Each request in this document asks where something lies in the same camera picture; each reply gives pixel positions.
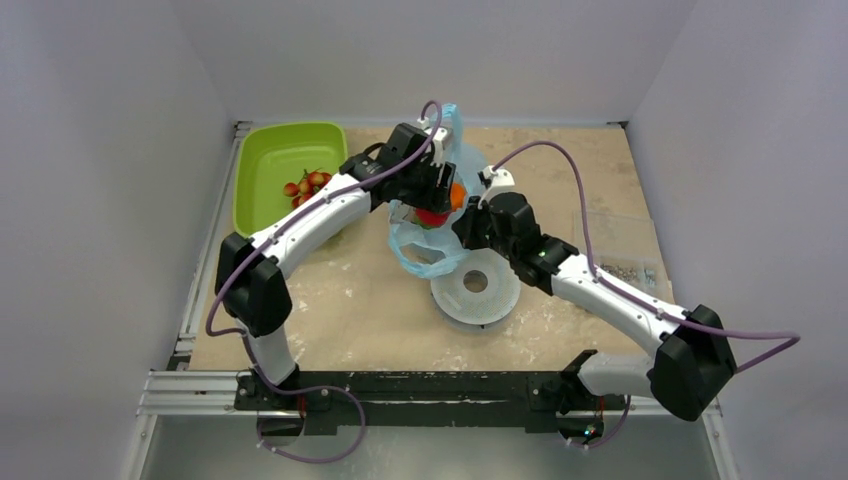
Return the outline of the orange fake fruit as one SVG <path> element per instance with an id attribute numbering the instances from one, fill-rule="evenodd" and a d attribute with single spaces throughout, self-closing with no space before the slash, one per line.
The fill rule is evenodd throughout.
<path id="1" fill-rule="evenodd" d="M 450 188 L 450 203 L 451 203 L 451 211 L 455 212 L 460 210 L 466 200 L 467 191 L 464 186 L 460 183 L 453 183 Z"/>

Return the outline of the red fake apple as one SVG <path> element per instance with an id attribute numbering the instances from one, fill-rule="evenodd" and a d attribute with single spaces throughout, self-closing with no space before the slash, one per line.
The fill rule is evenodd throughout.
<path id="1" fill-rule="evenodd" d="M 414 213 L 415 222 L 425 229 L 433 229 L 443 226 L 451 215 L 450 212 L 435 213 L 420 208 L 416 208 Z"/>

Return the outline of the blue plastic bag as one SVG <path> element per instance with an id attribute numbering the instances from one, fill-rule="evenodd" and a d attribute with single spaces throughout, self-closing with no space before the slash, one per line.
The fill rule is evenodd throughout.
<path id="1" fill-rule="evenodd" d="M 463 118 L 457 105 L 442 106 L 440 127 L 450 131 L 443 143 L 443 158 L 455 165 L 454 182 L 464 188 L 467 198 L 482 195 L 484 187 L 478 173 L 487 166 L 487 161 L 479 149 L 463 140 Z M 451 213 L 443 225 L 435 228 L 424 227 L 414 209 L 397 200 L 389 203 L 388 212 L 388 245 L 408 273 L 423 279 L 446 275 L 469 254 L 451 229 L 463 208 Z"/>

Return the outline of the red fake fruits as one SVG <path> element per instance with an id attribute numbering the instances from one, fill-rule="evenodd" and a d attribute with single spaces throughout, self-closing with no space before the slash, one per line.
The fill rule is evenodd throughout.
<path id="1" fill-rule="evenodd" d="M 331 173 L 321 170 L 304 170 L 298 181 L 288 182 L 283 186 L 282 193 L 290 198 L 291 207 L 297 209 L 320 192 L 332 177 Z"/>

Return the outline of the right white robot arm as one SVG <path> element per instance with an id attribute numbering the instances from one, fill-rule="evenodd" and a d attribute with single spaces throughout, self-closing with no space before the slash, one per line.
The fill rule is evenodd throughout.
<path id="1" fill-rule="evenodd" d="M 598 268 L 577 247 L 543 233 L 524 195 L 499 194 L 490 202 L 473 197 L 451 229 L 463 247 L 496 252 L 523 283 L 587 310 L 644 350 L 643 357 L 590 355 L 561 381 L 569 404 L 584 407 L 607 394 L 649 397 L 694 421 L 735 375 L 715 311 L 704 305 L 686 310 Z"/>

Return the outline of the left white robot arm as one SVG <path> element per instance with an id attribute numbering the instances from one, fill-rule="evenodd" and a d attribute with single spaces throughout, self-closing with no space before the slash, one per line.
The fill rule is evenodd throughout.
<path id="1" fill-rule="evenodd" d="M 333 235 L 391 201 L 438 213 L 449 211 L 456 165 L 447 151 L 453 131 L 436 122 L 398 124 L 385 142 L 349 157 L 328 184 L 292 213 L 249 236 L 221 243 L 212 312 L 236 321 L 259 395 L 272 408 L 297 399 L 298 365 L 285 322 L 293 310 L 287 287 L 300 264 Z"/>

